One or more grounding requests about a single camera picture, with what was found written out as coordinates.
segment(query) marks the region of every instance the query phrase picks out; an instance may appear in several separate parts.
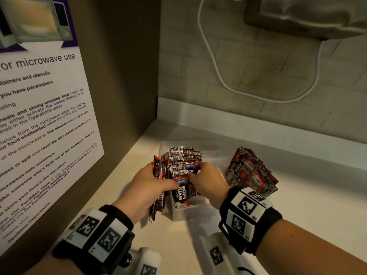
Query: white brick wall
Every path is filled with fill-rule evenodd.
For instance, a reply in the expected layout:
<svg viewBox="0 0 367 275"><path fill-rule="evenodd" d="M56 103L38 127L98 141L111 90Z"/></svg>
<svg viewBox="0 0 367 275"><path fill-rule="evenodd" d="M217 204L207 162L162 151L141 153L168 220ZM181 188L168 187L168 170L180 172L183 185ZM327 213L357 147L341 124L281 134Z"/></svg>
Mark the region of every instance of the white brick wall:
<svg viewBox="0 0 367 275"><path fill-rule="evenodd" d="M329 40L320 82L303 100L274 104L226 90L197 28L200 0L162 0L158 95L367 143L367 36ZM244 2L206 0L204 32L223 80L290 99L314 79L319 42L246 25Z"/></svg>

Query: hand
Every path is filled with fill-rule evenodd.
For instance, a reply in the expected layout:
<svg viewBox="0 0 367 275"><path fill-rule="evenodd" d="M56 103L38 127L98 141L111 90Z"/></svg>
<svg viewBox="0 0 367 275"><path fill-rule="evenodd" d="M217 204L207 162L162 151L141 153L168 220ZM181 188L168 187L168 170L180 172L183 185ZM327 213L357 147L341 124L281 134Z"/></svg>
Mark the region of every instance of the hand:
<svg viewBox="0 0 367 275"><path fill-rule="evenodd" d="M124 212L133 224L139 222L149 211L149 207L164 191L177 189L174 180L156 179L152 163L149 163L134 176L127 192L112 205Z"/></svg>
<svg viewBox="0 0 367 275"><path fill-rule="evenodd" d="M201 172L198 175L190 174L189 181L216 209L221 207L231 188L223 180L219 170L207 162L201 163Z"/></svg>

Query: white paper sign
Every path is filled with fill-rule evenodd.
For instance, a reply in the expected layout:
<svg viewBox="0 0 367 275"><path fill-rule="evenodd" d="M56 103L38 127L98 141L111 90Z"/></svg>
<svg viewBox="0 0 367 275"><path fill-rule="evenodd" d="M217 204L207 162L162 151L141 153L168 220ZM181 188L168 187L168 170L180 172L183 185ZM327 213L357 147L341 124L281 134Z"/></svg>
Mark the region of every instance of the white paper sign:
<svg viewBox="0 0 367 275"><path fill-rule="evenodd" d="M8 22L0 31L2 255L103 147L67 1L0 6Z"/></svg>

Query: white cable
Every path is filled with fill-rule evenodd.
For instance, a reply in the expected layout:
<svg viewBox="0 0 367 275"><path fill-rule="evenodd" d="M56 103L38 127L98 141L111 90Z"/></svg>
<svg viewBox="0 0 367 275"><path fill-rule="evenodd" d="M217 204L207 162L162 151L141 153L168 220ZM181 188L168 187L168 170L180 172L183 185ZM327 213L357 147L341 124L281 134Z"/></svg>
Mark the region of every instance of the white cable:
<svg viewBox="0 0 367 275"><path fill-rule="evenodd" d="M228 87L226 85L226 83L223 81L222 79L222 76L221 74L219 73L219 70L218 70L218 66L217 66L217 63L215 61L215 58L214 58L214 55L213 55L213 52L211 51L211 48L209 46L209 43L205 37L205 34L204 34L204 31L203 31L203 28L201 27L201 23L200 23L200 15L201 15L201 9L203 7L203 4L204 4L204 1L205 0L201 0L200 2L200 6L199 6L199 11L197 12L197 24L199 26L199 30L200 30L200 33L205 41L205 44L208 48L208 51L210 53L210 56L211 56L211 59L213 61L213 64L214 64L214 67L215 67L215 71L217 72L218 74L218 78L219 80L221 81L221 83L223 84L223 86L227 89L227 90L230 90L231 92L234 92L234 93L238 93L240 95L245 95L245 96L250 96L250 97L253 97L253 98L257 98L257 99L261 99L263 101L268 101L268 102L274 102L274 103L288 103L288 102L293 102L293 101L296 101L298 99L301 99L303 98L304 96L308 95L313 89L314 87L316 86L318 80L319 80L319 77L320 77L320 56L321 56L321 51L322 51L322 47L324 45L324 41L321 41L320 43L320 46L319 46L319 50L317 52L317 57L316 57L316 67L315 67L315 78L314 78L314 81L311 85L311 87L306 91L304 92L303 94L301 94L300 96L297 96L295 98L292 98L292 99L288 99L288 100L280 100L280 99L269 99L269 98L265 98L265 97L261 97L261 96L258 96L258 95L253 95L251 93L247 93L247 92L241 92L241 91L237 91L235 89L232 89L231 87Z"/></svg>

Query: microwave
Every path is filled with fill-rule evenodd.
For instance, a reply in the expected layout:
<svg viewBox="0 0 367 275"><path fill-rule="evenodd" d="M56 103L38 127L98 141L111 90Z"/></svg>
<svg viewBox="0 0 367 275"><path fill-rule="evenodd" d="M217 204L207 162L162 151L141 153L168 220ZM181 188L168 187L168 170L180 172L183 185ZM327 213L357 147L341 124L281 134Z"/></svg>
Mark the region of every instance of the microwave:
<svg viewBox="0 0 367 275"><path fill-rule="evenodd" d="M0 48L73 40L65 6L51 0L0 0Z"/></svg>

